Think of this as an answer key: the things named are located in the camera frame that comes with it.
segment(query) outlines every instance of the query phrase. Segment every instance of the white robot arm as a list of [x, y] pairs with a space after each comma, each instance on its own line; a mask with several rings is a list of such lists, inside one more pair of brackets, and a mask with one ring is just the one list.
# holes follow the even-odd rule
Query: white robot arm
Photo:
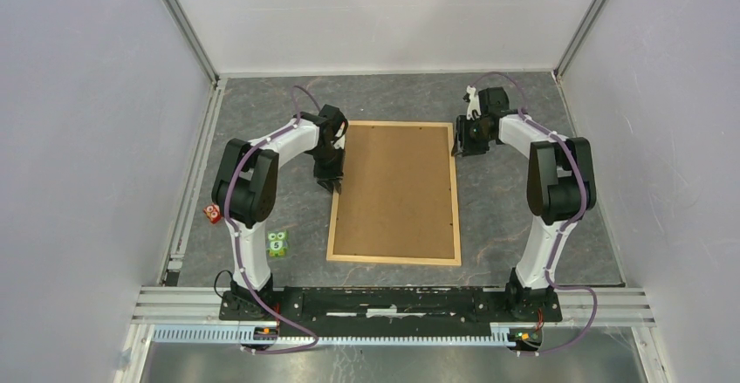
[[[580, 220], [572, 220], [581, 204], [576, 171], [586, 188], [586, 209], [596, 204], [591, 147], [584, 138], [569, 139], [550, 132], [523, 112], [510, 110], [503, 88], [477, 92], [469, 86], [466, 100], [468, 111], [457, 118], [454, 154], [485, 154], [489, 143], [495, 141], [514, 147], [529, 159], [527, 202], [534, 218], [524, 254], [507, 287], [515, 288], [520, 301], [542, 296], [552, 291], [545, 273], [554, 280], [564, 243]], [[575, 170], [558, 141], [565, 143], [577, 163]]]
[[[251, 163], [244, 166], [230, 202], [230, 217], [234, 225], [226, 222], [231, 235], [235, 270], [244, 268], [246, 277], [257, 291], [263, 289], [271, 278], [265, 250], [264, 220], [275, 204], [278, 170], [299, 154], [311, 154], [315, 161], [313, 173], [319, 185], [329, 192], [341, 191], [346, 118], [333, 106], [324, 106], [319, 116], [309, 113], [301, 115], [301, 120], [293, 119], [278, 129], [277, 132], [285, 131], [278, 137], [271, 133], [249, 142], [231, 140], [224, 150], [212, 191], [213, 201], [224, 207], [226, 191], [236, 164], [251, 147], [267, 141], [250, 157]], [[236, 245], [237, 234], [239, 245]], [[235, 274], [233, 279], [239, 287], [247, 288], [242, 274]]]

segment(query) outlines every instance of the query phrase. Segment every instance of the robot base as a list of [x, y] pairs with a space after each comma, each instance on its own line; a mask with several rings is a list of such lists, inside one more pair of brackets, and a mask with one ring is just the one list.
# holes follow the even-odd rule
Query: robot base
[[[490, 287], [286, 287], [269, 293], [281, 315], [320, 337], [487, 336], [491, 323], [538, 321], [539, 307], [513, 311], [510, 295]], [[545, 322], [560, 322], [558, 295], [552, 297], [542, 313]], [[253, 302], [224, 293], [221, 320], [268, 317]], [[290, 326], [279, 332], [304, 336]]]

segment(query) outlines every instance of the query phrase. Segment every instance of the gray floor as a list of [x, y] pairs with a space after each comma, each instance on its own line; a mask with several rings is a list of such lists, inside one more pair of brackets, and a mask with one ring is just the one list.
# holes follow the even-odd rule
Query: gray floor
[[[531, 116], [560, 133], [572, 134], [558, 89], [549, 73], [512, 73], [524, 88]], [[453, 122], [465, 112], [462, 97], [474, 74], [373, 75], [317, 78], [230, 79], [226, 85], [198, 207], [210, 203], [223, 147], [253, 139], [284, 125], [292, 114], [290, 87], [306, 85], [322, 104], [339, 107], [350, 120]], [[502, 79], [512, 106], [521, 98]], [[301, 97], [306, 111], [310, 101]], [[510, 147], [457, 160], [462, 267], [373, 265], [326, 261], [331, 196], [312, 178], [312, 158], [300, 155], [280, 171], [277, 204], [268, 230], [288, 229], [285, 258], [272, 258], [275, 285], [496, 285], [519, 261], [531, 224], [525, 200], [527, 160]], [[223, 222], [211, 225], [196, 211], [180, 286], [208, 286], [222, 269], [233, 270]], [[572, 232], [557, 269], [564, 284], [618, 284], [620, 273], [597, 209]]]
[[[576, 331], [545, 331], [544, 348]], [[577, 345], [536, 359], [497, 347], [335, 346], [252, 356], [233, 345], [153, 344], [142, 382], [645, 382], [629, 328], [592, 329]]]

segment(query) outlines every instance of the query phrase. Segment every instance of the green toy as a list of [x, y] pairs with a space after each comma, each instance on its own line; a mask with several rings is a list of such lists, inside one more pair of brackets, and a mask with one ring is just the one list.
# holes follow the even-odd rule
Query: green toy
[[288, 231], [270, 232], [267, 234], [267, 251], [270, 256], [283, 257], [288, 250]]

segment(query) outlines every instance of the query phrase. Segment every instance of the cork board with wooden frame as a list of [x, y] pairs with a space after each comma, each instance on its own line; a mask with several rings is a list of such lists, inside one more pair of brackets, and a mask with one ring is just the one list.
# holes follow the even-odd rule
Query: cork board with wooden frame
[[350, 121], [326, 259], [460, 266], [451, 123]]

